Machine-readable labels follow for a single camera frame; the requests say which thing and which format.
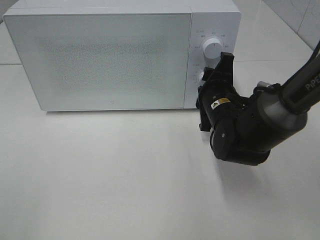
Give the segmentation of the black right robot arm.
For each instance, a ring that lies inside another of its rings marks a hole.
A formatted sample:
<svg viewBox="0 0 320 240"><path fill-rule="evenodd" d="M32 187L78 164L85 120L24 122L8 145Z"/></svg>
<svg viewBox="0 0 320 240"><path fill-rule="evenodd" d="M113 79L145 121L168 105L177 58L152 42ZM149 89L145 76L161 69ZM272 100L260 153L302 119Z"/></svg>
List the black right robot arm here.
<svg viewBox="0 0 320 240"><path fill-rule="evenodd" d="M234 55L222 52L215 68L204 69L196 100L199 129L210 133L217 159L257 166L306 126L308 111L320 101L320 48L285 83L260 81L249 97L233 85L233 63Z"/></svg>

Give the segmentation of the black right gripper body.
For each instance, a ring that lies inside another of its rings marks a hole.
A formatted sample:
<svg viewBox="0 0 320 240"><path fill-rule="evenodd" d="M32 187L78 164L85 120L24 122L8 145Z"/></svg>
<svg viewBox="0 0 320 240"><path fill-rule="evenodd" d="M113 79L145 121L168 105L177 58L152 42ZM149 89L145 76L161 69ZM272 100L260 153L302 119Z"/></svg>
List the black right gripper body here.
<svg viewBox="0 0 320 240"><path fill-rule="evenodd" d="M233 77L217 72L216 79L198 87L196 108L200 113L200 131L215 131L220 123L231 121L228 126L237 132L239 117L251 103L250 97L238 94Z"/></svg>

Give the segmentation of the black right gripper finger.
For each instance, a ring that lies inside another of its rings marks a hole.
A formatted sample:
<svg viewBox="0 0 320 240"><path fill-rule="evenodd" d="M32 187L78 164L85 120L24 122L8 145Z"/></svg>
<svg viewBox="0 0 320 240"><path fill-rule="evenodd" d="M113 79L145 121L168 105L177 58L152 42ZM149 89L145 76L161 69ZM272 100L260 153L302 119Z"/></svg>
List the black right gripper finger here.
<svg viewBox="0 0 320 240"><path fill-rule="evenodd" d="M230 52L221 52L215 71L233 77L234 58L235 56Z"/></svg>
<svg viewBox="0 0 320 240"><path fill-rule="evenodd" d="M205 67L203 70L202 81L211 82L217 78L217 71L211 67Z"/></svg>

